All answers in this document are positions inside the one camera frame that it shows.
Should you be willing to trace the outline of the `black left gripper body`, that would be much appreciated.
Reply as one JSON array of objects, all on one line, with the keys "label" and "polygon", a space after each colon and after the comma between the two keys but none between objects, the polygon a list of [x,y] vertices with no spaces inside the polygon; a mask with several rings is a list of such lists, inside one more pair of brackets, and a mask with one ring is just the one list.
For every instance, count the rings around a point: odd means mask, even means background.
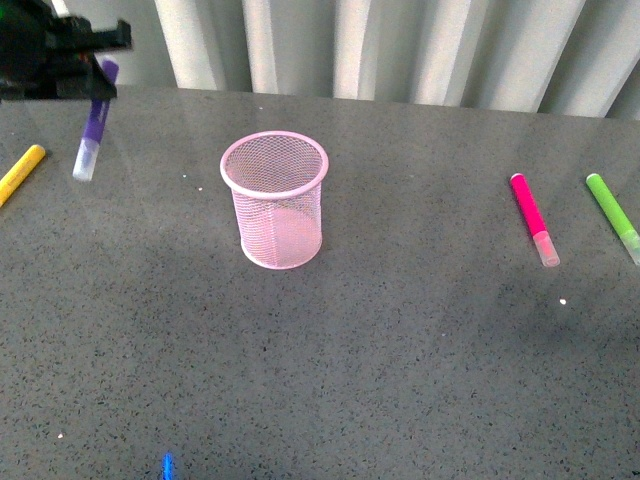
[{"label": "black left gripper body", "polygon": [[88,19],[59,17],[43,1],[3,1],[1,98],[111,100],[117,87],[96,55],[131,47],[131,25],[122,19],[95,31]]}]

